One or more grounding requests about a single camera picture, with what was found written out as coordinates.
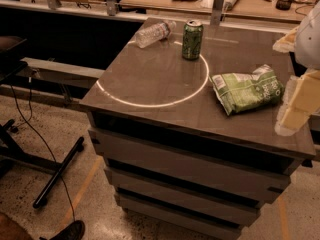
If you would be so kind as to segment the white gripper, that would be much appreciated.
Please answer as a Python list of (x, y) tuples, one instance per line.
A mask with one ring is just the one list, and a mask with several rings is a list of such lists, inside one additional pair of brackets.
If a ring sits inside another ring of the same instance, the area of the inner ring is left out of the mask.
[(281, 53), (295, 51), (296, 61), (312, 68), (300, 77), (291, 76), (285, 86), (274, 129), (280, 136), (291, 136), (320, 109), (320, 1), (298, 28), (273, 44), (273, 49)]

